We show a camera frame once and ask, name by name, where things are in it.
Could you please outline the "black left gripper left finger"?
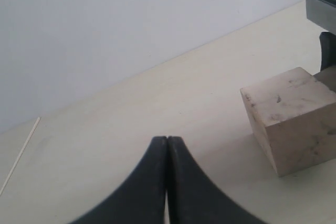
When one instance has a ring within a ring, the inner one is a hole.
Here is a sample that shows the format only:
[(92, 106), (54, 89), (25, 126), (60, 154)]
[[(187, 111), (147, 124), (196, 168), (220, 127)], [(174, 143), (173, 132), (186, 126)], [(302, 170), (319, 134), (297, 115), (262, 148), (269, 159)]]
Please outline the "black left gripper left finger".
[(167, 137), (154, 137), (127, 179), (73, 223), (165, 223)]

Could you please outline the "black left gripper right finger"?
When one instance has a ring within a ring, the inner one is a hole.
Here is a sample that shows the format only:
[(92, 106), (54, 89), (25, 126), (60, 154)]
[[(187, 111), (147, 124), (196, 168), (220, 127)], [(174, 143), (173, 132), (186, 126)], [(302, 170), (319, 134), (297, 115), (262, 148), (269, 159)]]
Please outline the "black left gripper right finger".
[(204, 173), (183, 139), (167, 139), (170, 223), (262, 223), (223, 193)]

